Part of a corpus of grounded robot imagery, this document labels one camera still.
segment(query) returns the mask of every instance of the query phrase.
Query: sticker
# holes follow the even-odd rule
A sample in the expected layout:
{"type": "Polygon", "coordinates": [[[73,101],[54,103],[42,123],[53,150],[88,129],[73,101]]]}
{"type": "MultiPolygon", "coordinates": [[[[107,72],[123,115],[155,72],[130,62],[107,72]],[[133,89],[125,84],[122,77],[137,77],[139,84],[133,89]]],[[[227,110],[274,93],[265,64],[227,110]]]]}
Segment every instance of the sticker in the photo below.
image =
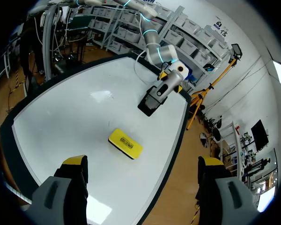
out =
{"type": "Polygon", "coordinates": [[[122,143],[124,143],[124,145],[126,145],[128,148],[132,149],[133,148],[133,144],[131,144],[126,138],[121,137],[120,141],[122,143]]]}

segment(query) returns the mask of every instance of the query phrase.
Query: white wall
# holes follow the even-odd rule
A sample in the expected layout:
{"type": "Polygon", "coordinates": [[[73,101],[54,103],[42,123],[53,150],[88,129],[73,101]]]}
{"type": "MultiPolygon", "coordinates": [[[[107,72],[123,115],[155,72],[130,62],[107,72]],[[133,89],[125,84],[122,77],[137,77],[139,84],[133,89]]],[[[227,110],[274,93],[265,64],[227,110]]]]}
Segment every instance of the white wall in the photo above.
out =
{"type": "MultiPolygon", "coordinates": [[[[225,41],[229,45],[237,43],[242,49],[244,54],[242,59],[215,86],[215,89],[208,93],[204,102],[205,106],[209,106],[233,88],[250,69],[251,72],[249,74],[252,74],[266,63],[262,59],[259,59],[256,65],[251,68],[254,62],[260,57],[260,53],[248,36],[232,19],[209,2],[205,0],[159,0],[159,2],[164,7],[173,11],[179,5],[183,6],[185,8],[184,13],[201,27],[205,27],[205,25],[213,26],[216,22],[216,16],[219,17],[223,26],[229,29],[229,38],[225,39],[225,41]]],[[[206,79],[199,88],[204,88],[213,82],[227,65],[228,60],[212,76],[206,79]]],[[[261,119],[265,129],[268,129],[269,144],[258,153],[259,157],[267,156],[269,151],[277,147],[277,103],[271,78],[267,73],[266,67],[241,82],[207,115],[208,117],[223,115],[223,126],[234,120],[240,125],[241,132],[248,131],[249,134],[251,134],[251,127],[261,119]]]]}

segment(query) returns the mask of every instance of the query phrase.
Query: yellow tripod stand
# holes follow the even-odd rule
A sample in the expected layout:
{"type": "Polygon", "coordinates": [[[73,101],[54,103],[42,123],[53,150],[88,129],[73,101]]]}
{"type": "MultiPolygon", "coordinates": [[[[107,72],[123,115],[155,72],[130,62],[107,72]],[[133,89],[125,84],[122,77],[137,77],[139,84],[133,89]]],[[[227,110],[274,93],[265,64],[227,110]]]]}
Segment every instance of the yellow tripod stand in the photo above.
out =
{"type": "Polygon", "coordinates": [[[195,93],[193,93],[191,95],[192,98],[194,98],[192,101],[191,101],[191,105],[190,107],[192,107],[194,104],[197,104],[197,108],[192,116],[192,119],[190,121],[190,123],[188,124],[186,130],[188,130],[191,125],[192,125],[192,122],[193,120],[195,119],[195,116],[197,114],[197,111],[198,109],[200,108],[200,106],[202,105],[205,97],[206,97],[206,94],[214,88],[214,86],[223,78],[223,76],[225,76],[225,74],[228,72],[228,70],[231,68],[231,66],[234,65],[234,63],[236,62],[236,58],[234,58],[232,60],[232,62],[228,65],[228,67],[224,70],[224,72],[222,72],[222,74],[212,83],[210,84],[210,86],[207,88],[207,89],[203,89],[203,90],[199,90],[199,91],[196,91],[195,93]]]}

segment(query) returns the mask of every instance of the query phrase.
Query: desk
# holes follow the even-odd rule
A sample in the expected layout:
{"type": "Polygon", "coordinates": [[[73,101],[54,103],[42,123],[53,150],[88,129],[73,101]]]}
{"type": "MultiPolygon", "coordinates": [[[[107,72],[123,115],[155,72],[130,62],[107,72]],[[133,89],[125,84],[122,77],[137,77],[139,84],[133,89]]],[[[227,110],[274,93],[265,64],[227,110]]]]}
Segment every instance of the desk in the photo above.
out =
{"type": "Polygon", "coordinates": [[[236,127],[237,125],[235,124],[234,121],[232,121],[229,125],[223,127],[222,129],[220,129],[220,133],[226,133],[227,131],[229,133],[226,133],[224,136],[221,136],[221,140],[220,140],[220,148],[221,148],[221,152],[220,152],[220,159],[221,161],[223,161],[223,140],[225,140],[226,138],[228,138],[229,136],[233,136],[234,137],[234,142],[232,144],[230,144],[230,146],[235,146],[235,151],[237,154],[237,163],[236,164],[232,164],[227,166],[226,168],[230,168],[232,166],[237,165],[237,177],[242,180],[242,175],[244,174],[244,168],[243,168],[243,164],[242,164],[242,160],[241,160],[241,152],[242,152],[242,145],[240,143],[240,135],[237,133],[236,131],[236,127]]]}
{"type": "MultiPolygon", "coordinates": [[[[87,218],[92,225],[141,224],[157,201],[179,152],[190,97],[172,92],[147,117],[137,105],[152,86],[135,74],[136,55],[81,65],[40,86],[0,128],[4,154],[28,198],[68,157],[86,154],[87,218]],[[143,146],[131,160],[110,143],[115,128],[143,146]]],[[[140,59],[139,76],[156,81],[158,69],[140,59]]]]}

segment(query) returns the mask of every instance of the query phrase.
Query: wooden floor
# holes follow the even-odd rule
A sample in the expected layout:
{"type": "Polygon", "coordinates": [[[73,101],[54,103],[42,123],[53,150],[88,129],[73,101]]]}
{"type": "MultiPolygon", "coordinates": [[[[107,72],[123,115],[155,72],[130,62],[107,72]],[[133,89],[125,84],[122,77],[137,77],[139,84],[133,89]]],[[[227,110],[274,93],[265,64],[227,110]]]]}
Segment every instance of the wooden floor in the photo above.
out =
{"type": "MultiPolygon", "coordinates": [[[[114,55],[93,46],[85,48],[83,61],[90,62],[114,55]]],[[[30,56],[30,68],[32,70],[34,56],[30,56]]],[[[34,76],[41,84],[44,79],[34,68],[34,76]]],[[[24,80],[22,68],[18,69],[19,82],[24,80]]],[[[12,109],[24,98],[23,86],[17,88],[9,95],[10,90],[16,85],[15,73],[7,79],[5,75],[0,78],[0,126],[7,116],[8,109],[12,109]]],[[[198,190],[197,172],[198,156],[209,156],[209,148],[204,148],[200,142],[200,133],[204,128],[195,120],[190,130],[185,131],[183,141],[172,172],[159,199],[151,213],[145,220],[145,225],[189,225],[195,209],[195,195],[198,190]]]]}

